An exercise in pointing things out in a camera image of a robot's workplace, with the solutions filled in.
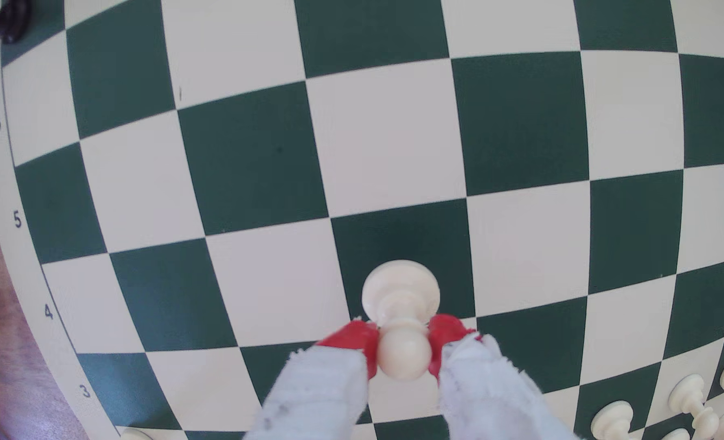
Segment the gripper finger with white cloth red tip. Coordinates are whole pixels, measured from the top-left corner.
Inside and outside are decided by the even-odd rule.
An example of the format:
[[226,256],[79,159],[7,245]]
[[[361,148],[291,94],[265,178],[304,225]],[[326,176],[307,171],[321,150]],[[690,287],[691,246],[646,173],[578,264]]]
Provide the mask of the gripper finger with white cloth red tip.
[[356,318],[289,359],[244,439],[350,439],[377,373],[379,330]]
[[451,439],[577,439],[494,336],[438,314],[428,322],[428,341],[428,371]]

